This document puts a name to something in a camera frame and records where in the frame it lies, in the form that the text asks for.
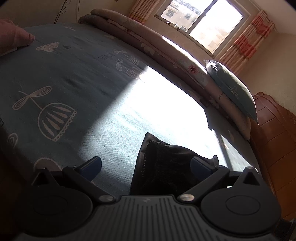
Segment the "black track pants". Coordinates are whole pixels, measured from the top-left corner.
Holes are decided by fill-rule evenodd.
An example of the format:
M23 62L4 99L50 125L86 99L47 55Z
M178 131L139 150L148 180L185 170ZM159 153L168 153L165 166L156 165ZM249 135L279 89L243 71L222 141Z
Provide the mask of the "black track pants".
M146 133L137 156L129 194L178 197L201 182L191 172L190 162L194 156L200 155Z

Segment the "beige floral pillow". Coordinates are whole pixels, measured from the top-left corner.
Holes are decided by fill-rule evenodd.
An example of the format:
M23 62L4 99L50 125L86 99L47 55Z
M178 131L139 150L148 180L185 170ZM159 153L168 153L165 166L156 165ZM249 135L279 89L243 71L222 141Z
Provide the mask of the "beige floral pillow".
M215 86L204 87L210 96L210 104L223 112L237 126L241 135L250 140L251 122L243 112L225 95L225 93Z

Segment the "wooden headboard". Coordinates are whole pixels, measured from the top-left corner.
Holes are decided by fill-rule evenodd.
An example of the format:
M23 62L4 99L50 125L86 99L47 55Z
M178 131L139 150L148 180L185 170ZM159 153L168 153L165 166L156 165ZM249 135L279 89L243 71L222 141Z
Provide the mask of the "wooden headboard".
M257 121L251 121L250 143L263 179L281 206L281 217L295 218L295 114L271 96L253 97Z

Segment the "blue floral bed sheet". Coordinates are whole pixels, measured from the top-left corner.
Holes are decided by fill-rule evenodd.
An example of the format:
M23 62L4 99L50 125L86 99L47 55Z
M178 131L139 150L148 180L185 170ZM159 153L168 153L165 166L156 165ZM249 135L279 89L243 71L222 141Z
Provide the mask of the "blue floral bed sheet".
M258 167L236 127L138 49L88 25L27 30L34 42L1 56L1 175L99 156L94 183L125 195L146 133L233 171Z

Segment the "blue floral pillow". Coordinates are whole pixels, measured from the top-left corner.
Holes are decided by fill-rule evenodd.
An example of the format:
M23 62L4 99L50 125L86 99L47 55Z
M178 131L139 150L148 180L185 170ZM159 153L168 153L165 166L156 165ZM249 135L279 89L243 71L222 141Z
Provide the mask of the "blue floral pillow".
M215 60L206 60L206 70L219 88L249 118L258 122L255 101L245 86L229 69Z

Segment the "pink floral quilt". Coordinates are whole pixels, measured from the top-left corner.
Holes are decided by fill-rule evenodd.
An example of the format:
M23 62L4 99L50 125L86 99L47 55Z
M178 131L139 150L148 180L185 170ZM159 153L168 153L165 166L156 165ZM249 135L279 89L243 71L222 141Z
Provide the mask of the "pink floral quilt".
M166 37L109 9L93 9L90 14L79 18L79 23L96 27L144 52L210 103L204 87L218 85L203 64Z

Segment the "pink cloth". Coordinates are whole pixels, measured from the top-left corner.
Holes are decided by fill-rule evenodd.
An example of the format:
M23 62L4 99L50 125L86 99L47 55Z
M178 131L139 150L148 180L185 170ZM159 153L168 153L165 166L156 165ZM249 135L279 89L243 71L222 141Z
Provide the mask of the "pink cloth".
M35 36L16 26L12 21L1 19L1 56L32 44Z

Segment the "window with white frame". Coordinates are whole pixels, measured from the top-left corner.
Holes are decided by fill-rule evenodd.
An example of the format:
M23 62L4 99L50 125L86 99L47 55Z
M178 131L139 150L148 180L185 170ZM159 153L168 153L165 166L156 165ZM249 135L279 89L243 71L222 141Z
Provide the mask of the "window with white frame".
M250 14L238 1L165 1L155 17L216 57Z

